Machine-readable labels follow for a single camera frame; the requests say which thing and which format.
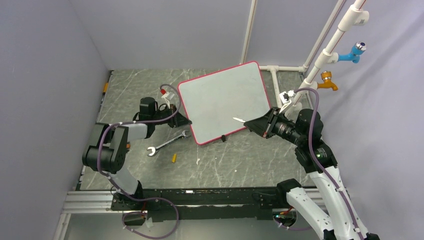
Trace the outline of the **white whiteboard marker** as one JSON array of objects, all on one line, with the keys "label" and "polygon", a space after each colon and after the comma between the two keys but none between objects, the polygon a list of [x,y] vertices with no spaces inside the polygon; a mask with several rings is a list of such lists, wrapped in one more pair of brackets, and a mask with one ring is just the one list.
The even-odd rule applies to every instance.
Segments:
[{"label": "white whiteboard marker", "polygon": [[243,124],[246,122],[245,120],[238,118],[238,117],[233,117],[233,119],[240,122],[240,123],[243,123]]}]

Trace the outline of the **red-framed whiteboard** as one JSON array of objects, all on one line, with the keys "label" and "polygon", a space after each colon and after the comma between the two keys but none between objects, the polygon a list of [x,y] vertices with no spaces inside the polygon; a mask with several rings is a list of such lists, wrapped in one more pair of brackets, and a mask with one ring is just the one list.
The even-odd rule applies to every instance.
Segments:
[{"label": "red-framed whiteboard", "polygon": [[177,89],[192,122],[194,141],[200,146],[243,130],[237,119],[256,119],[271,108],[255,61],[183,81]]}]

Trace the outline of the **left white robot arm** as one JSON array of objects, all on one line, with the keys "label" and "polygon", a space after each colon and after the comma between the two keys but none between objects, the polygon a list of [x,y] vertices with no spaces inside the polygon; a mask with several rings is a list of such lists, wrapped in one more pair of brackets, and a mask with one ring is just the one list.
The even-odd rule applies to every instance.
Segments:
[{"label": "left white robot arm", "polygon": [[156,126],[163,124],[177,128],[190,125],[192,121],[179,113],[174,104],[159,105],[154,98],[143,97],[131,123],[111,125],[97,122],[82,154],[83,165],[107,177],[131,210],[143,205],[144,195],[141,182],[125,165],[129,144],[150,138]]}]

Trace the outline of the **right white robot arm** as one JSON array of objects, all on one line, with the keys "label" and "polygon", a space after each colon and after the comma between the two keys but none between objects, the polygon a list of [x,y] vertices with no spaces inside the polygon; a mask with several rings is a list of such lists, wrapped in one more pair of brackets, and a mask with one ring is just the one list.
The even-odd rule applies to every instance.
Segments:
[{"label": "right white robot arm", "polygon": [[282,207],[293,207],[321,240],[378,240],[365,227],[341,179],[331,148],[321,139],[324,127],[316,110],[302,109],[296,121],[271,108],[264,116],[243,122],[251,132],[264,139],[278,136],[295,145],[295,156],[314,182],[326,210],[311,200],[295,179],[276,186],[275,200]]}]

